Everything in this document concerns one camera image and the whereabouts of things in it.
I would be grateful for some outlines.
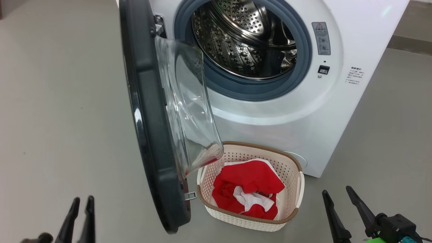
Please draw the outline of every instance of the white basket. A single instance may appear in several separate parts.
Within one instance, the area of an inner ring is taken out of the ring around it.
[[[226,223],[248,229],[268,232],[280,230],[294,218],[302,203],[305,177],[298,161],[282,151],[254,144],[224,142],[224,150],[224,155],[220,160],[198,170],[198,196],[209,214]],[[229,212],[218,208],[212,197],[213,182],[225,162],[247,161],[255,158],[268,160],[285,185],[285,189],[277,195],[276,205],[279,212],[276,220],[254,218]]]

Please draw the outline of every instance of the washing machine door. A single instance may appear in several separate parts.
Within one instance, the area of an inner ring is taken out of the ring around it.
[[[216,161],[213,122],[197,47],[158,36],[147,0],[120,0],[124,64],[138,144],[160,220],[169,233],[191,219],[186,176]]]

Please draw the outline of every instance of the warning label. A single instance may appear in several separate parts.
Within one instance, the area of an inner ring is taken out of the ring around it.
[[[349,84],[359,85],[363,79],[365,72],[359,67],[351,67],[345,78],[345,82]]]
[[[318,55],[330,55],[330,38],[325,22],[313,22],[315,38],[317,39]]]

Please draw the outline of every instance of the cable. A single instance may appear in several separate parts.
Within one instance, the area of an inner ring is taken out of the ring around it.
[[[432,240],[429,239],[429,238],[424,238],[424,237],[416,237],[416,238],[417,238],[417,239],[422,239],[422,240],[425,240],[425,241],[432,242]]]

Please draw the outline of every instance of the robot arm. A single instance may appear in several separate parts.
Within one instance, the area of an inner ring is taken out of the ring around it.
[[[79,202],[79,198],[75,198],[72,201],[72,205],[54,243],[72,243],[73,226],[78,216]],[[89,196],[85,212],[86,221],[84,222],[84,228],[78,243],[95,243],[95,199],[93,196]],[[53,237],[49,233],[42,233],[37,239],[24,239],[21,243],[52,243],[52,241]]]
[[[397,214],[388,217],[383,213],[375,216],[351,186],[346,187],[346,192],[352,204],[359,211],[366,228],[366,236],[372,238],[367,243],[423,243],[423,240],[432,242],[430,239],[420,237],[416,232],[416,225],[404,216]],[[322,192],[322,195],[333,242],[351,243],[349,240],[351,233],[340,221],[330,195],[326,190]]]

